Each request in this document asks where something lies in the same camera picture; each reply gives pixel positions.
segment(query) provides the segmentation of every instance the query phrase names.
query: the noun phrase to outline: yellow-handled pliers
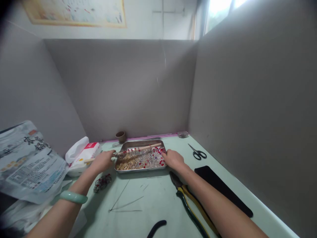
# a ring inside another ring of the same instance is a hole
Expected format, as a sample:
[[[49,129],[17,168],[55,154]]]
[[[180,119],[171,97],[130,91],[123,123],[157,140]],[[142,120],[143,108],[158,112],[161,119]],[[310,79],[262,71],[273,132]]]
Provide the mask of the yellow-handled pliers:
[[[177,192],[176,195],[182,200],[183,205],[185,207],[185,210],[187,212],[187,214],[189,215],[189,217],[191,218],[191,220],[195,223],[196,227],[198,228],[198,230],[200,231],[200,233],[202,234],[202,236],[204,238],[210,238],[210,236],[208,235],[205,227],[203,226],[203,224],[200,222],[200,220],[197,218],[197,216],[195,215],[195,213],[192,211],[191,207],[189,206],[186,196],[187,195],[193,202],[194,204],[197,206],[197,208],[199,209],[200,213],[202,214],[202,216],[204,217],[205,221],[207,222],[208,226],[213,230],[213,232],[220,237],[219,232],[217,231],[217,229],[215,228],[214,224],[212,223],[211,219],[209,218],[209,216],[207,215],[207,213],[205,212],[204,208],[202,207],[202,205],[200,204],[200,202],[196,199],[196,197],[188,190],[187,185],[183,184],[180,179],[177,177],[176,174],[174,174],[172,171],[169,172],[169,175],[171,176],[171,180],[172,183],[175,185]]]

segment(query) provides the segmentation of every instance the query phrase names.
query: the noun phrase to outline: green table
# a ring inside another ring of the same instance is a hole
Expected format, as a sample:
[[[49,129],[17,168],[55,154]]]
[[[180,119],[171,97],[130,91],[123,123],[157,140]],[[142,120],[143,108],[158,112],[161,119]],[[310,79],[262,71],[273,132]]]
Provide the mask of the green table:
[[[192,169],[208,165],[253,211],[254,217],[252,220],[269,237],[298,237],[191,136],[185,139],[167,137],[163,138],[163,141],[166,149],[178,151],[184,157],[185,163]],[[191,144],[196,150],[205,152],[207,159],[196,160],[193,157],[193,150],[187,143]],[[112,144],[113,142],[104,143],[102,149],[104,151],[111,150]],[[160,220],[166,220],[167,225],[157,230],[155,238],[201,237],[198,229],[187,215],[182,201],[176,196],[176,189],[171,182],[169,170],[167,168],[160,171],[134,174],[117,174],[113,168],[106,171],[105,174],[111,174],[112,181],[105,190],[98,194],[93,193],[94,184],[89,189],[88,201],[82,207],[88,222],[76,238],[147,237],[153,225]],[[138,201],[117,210],[142,211],[109,212],[129,179],[130,181],[115,207],[144,196]],[[216,237],[193,202],[190,199],[188,201],[210,237]]]

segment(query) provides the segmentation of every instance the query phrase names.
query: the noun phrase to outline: smartphone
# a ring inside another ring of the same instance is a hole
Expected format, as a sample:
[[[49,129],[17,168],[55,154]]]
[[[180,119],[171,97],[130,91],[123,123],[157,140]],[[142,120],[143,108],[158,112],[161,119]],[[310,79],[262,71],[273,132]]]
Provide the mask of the smartphone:
[[[253,212],[248,208],[240,198],[212,171],[209,166],[200,167],[194,170],[196,174],[202,177],[211,186],[221,192],[227,199],[235,204],[248,217],[253,217]]]

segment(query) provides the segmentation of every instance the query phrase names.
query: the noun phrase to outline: pink strip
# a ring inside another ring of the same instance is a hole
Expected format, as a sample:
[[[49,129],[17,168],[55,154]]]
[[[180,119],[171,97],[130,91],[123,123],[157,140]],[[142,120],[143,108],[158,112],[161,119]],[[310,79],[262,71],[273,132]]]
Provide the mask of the pink strip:
[[[127,141],[129,140],[141,140],[141,139],[150,139],[150,138],[154,138],[154,137],[161,137],[161,138],[165,138],[165,137],[175,137],[178,136],[177,133],[173,133],[170,135],[157,135],[157,136],[148,136],[148,137],[133,137],[133,138],[128,138]],[[107,142],[118,142],[118,140],[106,140],[106,141],[102,141],[102,143],[107,143]]]

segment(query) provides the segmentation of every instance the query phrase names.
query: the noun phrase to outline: jade bangle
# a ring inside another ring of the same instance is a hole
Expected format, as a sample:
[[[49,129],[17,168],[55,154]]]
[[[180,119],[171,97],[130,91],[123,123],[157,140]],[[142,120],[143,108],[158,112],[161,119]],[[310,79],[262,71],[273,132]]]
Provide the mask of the jade bangle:
[[[71,192],[68,190],[63,191],[60,194],[59,198],[67,200],[67,201],[71,201],[74,203],[80,203],[80,204],[84,204],[88,200],[87,196],[84,196],[84,195],[81,195],[78,193],[74,193],[74,192]]]

